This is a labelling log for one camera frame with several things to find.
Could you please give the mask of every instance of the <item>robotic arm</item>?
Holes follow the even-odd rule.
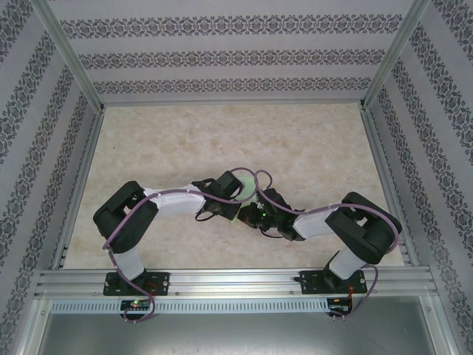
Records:
[[[194,181],[180,189],[147,189],[130,181],[94,214],[99,232],[107,239],[103,248],[113,253],[116,268],[124,277],[139,285],[146,269],[136,245],[157,218],[190,214],[197,219],[202,213],[210,212],[229,220],[237,217],[263,234],[277,229],[281,237],[294,241],[334,232],[346,248],[327,263],[317,286],[323,283],[327,290],[336,293],[357,270],[366,264],[378,264],[397,245],[401,224],[360,194],[351,192],[341,203],[327,208],[295,210],[275,189],[260,189],[257,173],[253,174],[255,192],[241,201],[235,201],[234,197],[243,190],[243,183],[229,171],[217,180]],[[241,208],[255,194],[257,202]],[[298,281],[305,283],[303,289],[310,289],[309,280],[299,278]],[[320,287],[313,288],[320,292]]]

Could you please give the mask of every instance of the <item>beige floor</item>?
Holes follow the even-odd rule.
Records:
[[[356,104],[109,108],[65,267],[112,267],[92,216],[126,181],[174,188],[236,166],[267,169],[293,208],[350,191],[386,207]],[[334,234],[289,242],[189,215],[155,221],[139,244],[149,268],[318,267],[341,247]],[[403,265],[399,250],[382,265]]]

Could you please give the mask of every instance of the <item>metal panel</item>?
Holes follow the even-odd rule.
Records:
[[[417,297],[373,298],[346,322],[324,314],[50,315],[40,354],[431,355]]]
[[[18,347],[12,354],[36,355],[47,327],[50,300],[33,300],[28,318],[22,329]]]
[[[457,343],[446,318],[440,296],[419,297],[437,354],[459,355]]]
[[[56,300],[51,314],[118,314],[120,300]],[[157,314],[246,314],[328,312],[326,298],[242,300],[158,300]],[[129,311],[146,314],[148,311]]]

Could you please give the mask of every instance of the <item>black mounting bracket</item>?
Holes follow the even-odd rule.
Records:
[[[206,194],[210,194],[224,200],[231,200],[231,196],[233,196],[237,190],[241,192],[243,189],[243,183],[229,171],[224,172],[222,176],[216,180],[205,179],[202,181],[193,181],[192,185],[196,186],[201,192],[205,192]],[[225,217],[229,220],[233,220],[235,218],[241,206],[240,203],[222,203],[212,200],[208,197],[205,197],[205,201],[205,205],[199,211],[199,214],[203,212],[210,212],[212,214],[218,214],[219,216]]]
[[[107,239],[126,217],[125,208],[132,209],[145,195],[143,188],[136,181],[123,185],[94,214],[93,220],[98,231]],[[110,244],[115,254],[122,254],[134,248],[157,214],[156,203],[146,201],[118,232]]]
[[[168,272],[143,272],[132,281],[152,296],[167,296],[169,290]],[[104,296],[143,296],[143,294],[123,281],[116,272],[109,272],[103,286]]]
[[[348,280],[340,280],[335,286],[325,282],[324,270],[300,271],[294,280],[301,284],[302,294],[349,294],[350,286],[353,294],[366,294],[367,283],[364,272],[357,270]]]
[[[370,207],[390,220],[398,233],[402,231],[398,220],[357,192],[348,193],[341,202]],[[366,264],[379,264],[395,239],[394,231],[383,219],[362,209],[341,207],[332,212],[325,223]]]

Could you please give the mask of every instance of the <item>purple cable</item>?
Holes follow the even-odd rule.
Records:
[[[255,177],[255,173],[252,172],[250,169],[248,168],[235,168],[235,169],[232,169],[231,171],[234,172],[236,170],[245,170],[247,172],[249,172],[250,174],[252,174],[254,177]],[[273,177],[270,175],[269,172],[265,171],[265,170],[258,170],[258,172],[262,172],[263,174],[266,174],[269,178],[270,178],[270,183],[268,185],[271,186],[272,182],[273,182]],[[125,223],[128,222],[128,220],[132,217],[132,215],[147,201],[151,200],[152,198],[155,198],[157,196],[162,196],[162,195],[167,195],[167,194],[173,194],[173,193],[176,193],[176,192],[179,192],[179,193],[183,193],[183,194],[193,194],[193,195],[200,195],[200,196],[204,196],[204,197],[209,197],[215,201],[219,201],[219,202],[223,202],[223,203],[230,203],[230,204],[240,204],[240,203],[244,203],[244,202],[247,202],[249,200],[251,200],[253,198],[253,196],[256,194],[256,190],[259,188],[259,186],[256,186],[254,191],[251,193],[250,196],[248,196],[247,198],[243,199],[243,200],[238,200],[238,201],[235,201],[235,200],[224,200],[223,198],[219,198],[219,197],[216,197],[216,196],[213,196],[213,195],[210,195],[210,194],[206,194],[205,192],[201,192],[201,191],[193,191],[193,190],[185,190],[185,189],[172,189],[172,190],[165,190],[165,191],[162,191],[162,192],[157,192],[155,194],[151,194],[149,196],[146,196],[145,198],[143,198],[140,202],[138,202],[136,204],[135,207],[132,208],[132,210],[125,216],[125,218],[123,218],[123,220],[120,222],[120,224],[118,224],[117,228],[113,231],[113,233],[110,235],[110,237],[107,238],[105,244],[102,246],[102,249],[105,250],[107,248],[110,247],[110,243],[117,237],[117,234],[118,232],[123,228],[123,226],[125,226]]]
[[[367,294],[364,295],[363,299],[360,301],[360,303],[358,305],[356,305],[355,309],[352,310],[349,314],[347,315],[343,315],[337,311],[332,311],[330,310],[331,313],[334,313],[336,314],[338,317],[340,318],[344,318],[344,319],[348,319],[350,317],[353,317],[356,313],[359,312],[359,310],[361,309],[361,307],[363,307],[363,305],[365,304],[365,302],[368,300],[368,297],[371,295],[371,293],[373,292],[373,290],[375,289],[375,286],[376,286],[376,283],[378,282],[378,277],[379,277],[379,270],[376,266],[374,265],[371,265],[371,264],[366,264],[365,266],[363,266],[363,268],[373,268],[375,270],[375,279],[372,281],[372,285],[370,287],[370,289],[368,290]]]
[[[118,264],[117,264],[117,260],[115,260],[115,257],[113,255],[113,252],[111,249],[109,249],[109,256],[110,256],[110,260],[112,261],[112,264],[113,266],[115,267],[115,270],[117,270],[117,274],[123,279],[123,281],[125,281],[126,283],[128,283],[131,287],[133,287],[135,290],[137,290],[138,292],[141,292],[142,294],[144,294],[145,296],[147,296],[149,298],[149,301],[151,302],[151,304],[153,305],[153,308],[151,309],[151,311],[148,313],[148,314],[145,314],[144,316],[142,316],[140,319],[134,319],[134,320],[131,320],[131,319],[128,319],[126,318],[126,314],[128,313],[128,311],[131,309],[131,308],[127,308],[125,310],[125,312],[123,313],[123,318],[125,319],[125,322],[132,322],[132,323],[140,323],[140,322],[144,322],[145,320],[149,319],[152,317],[154,311],[156,311],[156,302],[154,301],[154,298],[152,295],[150,295],[148,292],[146,292],[145,290],[143,290],[142,288],[136,286],[131,280],[128,279],[128,277],[125,276],[125,274],[120,270],[120,268],[118,267]]]
[[[298,211],[294,211],[292,209],[288,209],[284,206],[281,206],[280,204],[270,200],[269,197],[267,197],[265,195],[265,193],[262,191],[261,187],[259,187],[259,183],[258,183],[258,174],[259,173],[264,173],[264,174],[269,174],[268,172],[266,172],[265,170],[257,170],[255,173],[254,173],[254,182],[255,182],[255,185],[256,185],[256,190],[258,190],[258,192],[261,194],[261,196],[263,196],[263,198],[269,202],[270,204],[276,206],[278,209],[281,209],[283,211],[286,211],[288,213],[292,213],[292,214],[297,214],[297,215],[302,215],[302,214],[316,214],[316,213],[321,213],[321,212],[325,212],[325,211],[329,211],[331,209],[338,209],[338,208],[341,208],[341,207],[349,207],[349,208],[352,208],[352,209],[362,209],[366,212],[369,212],[369,213],[372,213],[374,214],[375,216],[378,216],[380,217],[384,222],[387,223],[387,225],[389,227],[391,227],[392,229],[392,232],[394,233],[394,241],[392,242],[392,245],[389,247],[389,250],[387,251],[387,253],[390,253],[391,251],[394,250],[394,248],[399,244],[399,232],[398,230],[396,229],[395,225],[393,222],[391,222],[391,220],[386,217],[384,214],[376,211],[375,209],[372,209],[370,207],[366,207],[366,206],[363,206],[363,205],[358,205],[356,203],[336,203],[334,205],[329,205],[329,206],[325,206],[325,207],[319,207],[318,209],[312,209],[310,211],[305,211],[305,212],[298,212]]]

